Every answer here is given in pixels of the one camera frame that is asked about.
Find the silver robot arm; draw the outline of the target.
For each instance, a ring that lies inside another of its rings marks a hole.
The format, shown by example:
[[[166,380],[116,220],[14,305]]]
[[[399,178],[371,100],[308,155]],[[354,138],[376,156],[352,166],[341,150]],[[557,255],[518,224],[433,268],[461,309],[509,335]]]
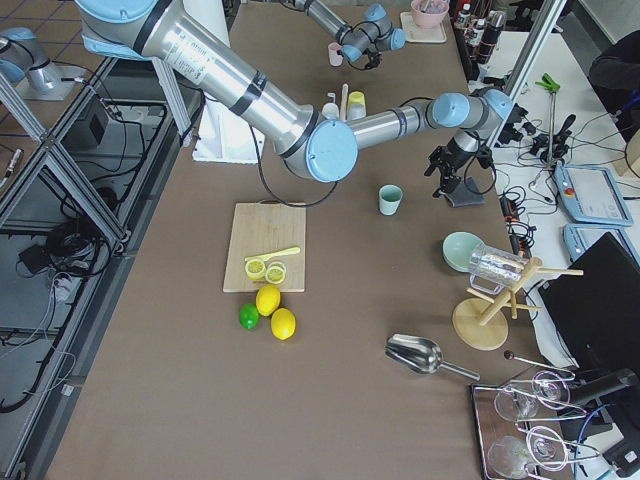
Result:
[[[340,55],[358,70],[378,68],[384,52],[400,50],[406,43],[404,30],[393,24],[379,3],[369,5],[356,24],[342,19],[323,1],[280,1],[280,4],[314,20],[340,46]]]
[[[291,100],[214,33],[189,15],[181,1],[79,1],[87,50],[137,61],[162,60],[272,140],[294,175],[337,182],[355,167],[360,150],[426,130],[453,128],[447,145],[430,156],[429,173],[441,175],[436,196],[453,192],[458,170],[488,148],[513,102],[502,91],[445,93],[416,99],[360,119],[330,119]]]

